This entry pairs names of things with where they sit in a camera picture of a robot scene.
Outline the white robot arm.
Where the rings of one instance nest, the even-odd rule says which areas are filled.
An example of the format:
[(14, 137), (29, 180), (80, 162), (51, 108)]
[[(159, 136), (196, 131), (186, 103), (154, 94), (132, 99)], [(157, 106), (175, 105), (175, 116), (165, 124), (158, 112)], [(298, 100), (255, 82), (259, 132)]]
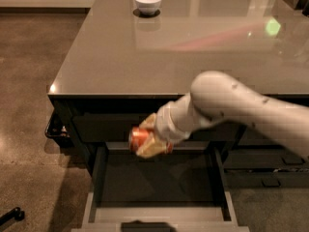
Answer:
[(190, 91), (164, 104), (140, 127), (150, 132), (136, 155), (151, 158), (178, 144), (193, 132), (225, 121), (241, 123), (309, 158), (309, 108), (273, 99), (248, 88), (224, 72), (203, 72)]

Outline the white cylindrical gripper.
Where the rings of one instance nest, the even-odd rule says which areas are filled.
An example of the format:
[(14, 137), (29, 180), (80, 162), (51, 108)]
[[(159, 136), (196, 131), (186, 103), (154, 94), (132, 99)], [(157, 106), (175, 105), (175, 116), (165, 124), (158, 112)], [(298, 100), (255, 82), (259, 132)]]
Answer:
[(189, 94), (177, 101), (164, 104), (157, 113), (149, 115), (140, 125), (140, 129), (153, 130), (156, 135), (150, 135), (138, 147), (136, 155), (143, 159), (157, 156), (167, 150), (165, 141), (178, 144), (200, 129), (212, 126), (212, 119), (201, 114), (193, 105)]

